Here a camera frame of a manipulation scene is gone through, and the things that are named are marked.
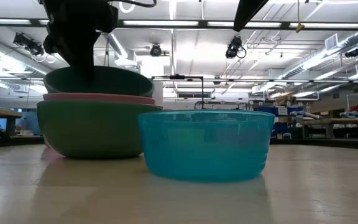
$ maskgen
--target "ceiling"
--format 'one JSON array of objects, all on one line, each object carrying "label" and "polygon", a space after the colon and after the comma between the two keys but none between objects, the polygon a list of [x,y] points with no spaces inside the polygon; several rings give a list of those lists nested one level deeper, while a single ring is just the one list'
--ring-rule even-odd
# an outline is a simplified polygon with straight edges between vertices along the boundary
[{"label": "ceiling", "polygon": [[[175,20],[228,20],[232,21],[236,13],[238,1],[235,0],[176,0],[176,13],[170,15],[170,1],[159,0],[155,8],[147,9],[136,6],[130,13],[120,12],[120,19],[165,19],[173,16]],[[300,3],[299,15],[301,21],[308,22],[358,22],[358,1],[324,0]],[[298,17],[297,1],[270,0],[252,19],[253,21],[293,21]],[[47,16],[37,0],[0,0],[0,18],[37,18],[46,19]],[[16,32],[42,43],[47,35],[44,27],[1,27],[0,44],[14,49],[12,41]],[[349,31],[317,31],[303,30],[296,33],[293,30],[242,30],[237,33],[233,30],[191,30],[178,29],[174,31],[176,42],[174,56],[177,60],[176,73],[181,75],[203,75],[213,78],[216,75],[222,78],[263,79],[276,78],[272,70],[284,70],[296,65],[303,57],[324,47],[324,41],[334,34],[347,37],[355,32]],[[160,44],[162,50],[172,54],[172,34],[170,29],[116,29],[113,34],[128,50],[138,55],[147,54],[152,44]],[[243,43],[247,42],[248,54],[244,60],[226,60],[227,45],[234,35],[240,35]],[[103,65],[106,39],[100,37],[95,44],[95,63]],[[25,50],[15,49],[33,60]],[[58,55],[51,61],[40,62],[49,70],[62,68],[68,64]],[[341,57],[335,56],[311,68],[322,73],[341,66]],[[343,58],[343,63],[351,63],[357,58]],[[165,66],[165,74],[170,74],[171,65]],[[317,75],[304,73],[302,79],[314,79]],[[250,88],[253,83],[241,83],[236,88]]]}]

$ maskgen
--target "air vent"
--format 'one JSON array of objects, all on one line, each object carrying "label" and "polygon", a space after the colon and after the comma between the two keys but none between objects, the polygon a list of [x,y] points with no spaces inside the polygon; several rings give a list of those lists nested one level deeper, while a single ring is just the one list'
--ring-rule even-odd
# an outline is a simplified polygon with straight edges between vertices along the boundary
[{"label": "air vent", "polygon": [[[202,98],[203,94],[202,92],[194,92],[194,93],[190,93],[190,92],[179,92],[178,93],[178,97],[180,98]],[[210,98],[211,97],[211,93],[204,93],[204,98]]]},{"label": "air vent", "polygon": [[326,39],[326,51],[330,51],[336,48],[338,45],[338,34],[334,34],[330,38]]},{"label": "air vent", "polygon": [[334,99],[338,99],[338,98],[339,98],[339,93],[334,93],[334,94],[333,94],[333,98],[334,98]]}]

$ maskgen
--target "cable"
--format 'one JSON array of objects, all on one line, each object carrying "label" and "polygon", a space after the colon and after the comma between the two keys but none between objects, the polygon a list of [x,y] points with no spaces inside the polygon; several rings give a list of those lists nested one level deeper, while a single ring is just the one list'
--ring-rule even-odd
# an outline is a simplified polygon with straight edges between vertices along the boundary
[{"label": "cable", "polygon": [[44,62],[47,58],[45,57],[45,58],[42,58],[41,60],[38,60],[36,57],[35,57],[35,55],[31,55],[31,58],[33,59],[33,60],[35,60],[36,62],[38,62],[38,63],[41,63],[41,62]]},{"label": "cable", "polygon": [[298,25],[301,24],[300,8],[301,8],[301,3],[298,0]]},{"label": "cable", "polygon": [[246,53],[243,57],[240,57],[239,56],[239,54],[237,53],[237,57],[239,58],[239,59],[243,59],[243,58],[245,58],[246,56],[247,56],[247,50],[243,47],[243,46],[241,46],[241,49],[244,51],[244,53]]},{"label": "cable", "polygon": [[280,37],[280,39],[277,41],[277,40],[274,40],[274,38],[276,38],[276,36],[278,36],[279,34],[280,34],[280,30],[270,39],[272,42],[275,42],[275,43],[277,43],[278,41],[280,41],[281,40],[281,37]]},{"label": "cable", "polygon": [[140,7],[154,7],[157,5],[157,0],[153,0],[152,4],[134,2],[132,0],[108,0],[108,2],[124,2],[124,3],[133,4],[135,6],[140,6]]},{"label": "cable", "polygon": [[7,55],[9,55],[10,53],[12,53],[13,51],[15,51],[15,50],[17,50],[17,49],[20,49],[20,48],[22,48],[22,47],[15,47],[15,48],[13,48],[10,52],[8,52],[8,53],[6,53],[6,54],[4,54],[4,55],[1,55],[0,58],[2,58],[3,56],[7,56]]},{"label": "cable", "polygon": [[299,33],[301,30],[305,28],[305,25],[301,24],[301,16],[300,16],[301,3],[298,0],[298,27],[296,28],[296,33]]}]

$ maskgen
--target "blue bin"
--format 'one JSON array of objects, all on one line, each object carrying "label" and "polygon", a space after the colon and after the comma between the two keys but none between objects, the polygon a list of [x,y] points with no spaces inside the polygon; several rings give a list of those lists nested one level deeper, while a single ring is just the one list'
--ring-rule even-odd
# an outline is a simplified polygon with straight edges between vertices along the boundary
[{"label": "blue bin", "polygon": [[[178,119],[183,114],[191,119]],[[138,118],[146,164],[156,175],[230,182],[252,179],[265,167],[274,123],[270,113],[160,111]]]}]

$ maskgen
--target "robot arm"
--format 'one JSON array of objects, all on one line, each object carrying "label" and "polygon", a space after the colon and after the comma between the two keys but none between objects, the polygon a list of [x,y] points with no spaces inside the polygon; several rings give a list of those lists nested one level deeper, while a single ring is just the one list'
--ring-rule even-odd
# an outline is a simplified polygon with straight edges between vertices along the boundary
[{"label": "robot arm", "polygon": [[93,45],[100,32],[110,33],[118,24],[118,9],[109,4],[121,1],[142,7],[154,7],[131,0],[41,0],[49,18],[44,49],[58,53],[70,66],[81,67],[93,77]]}]

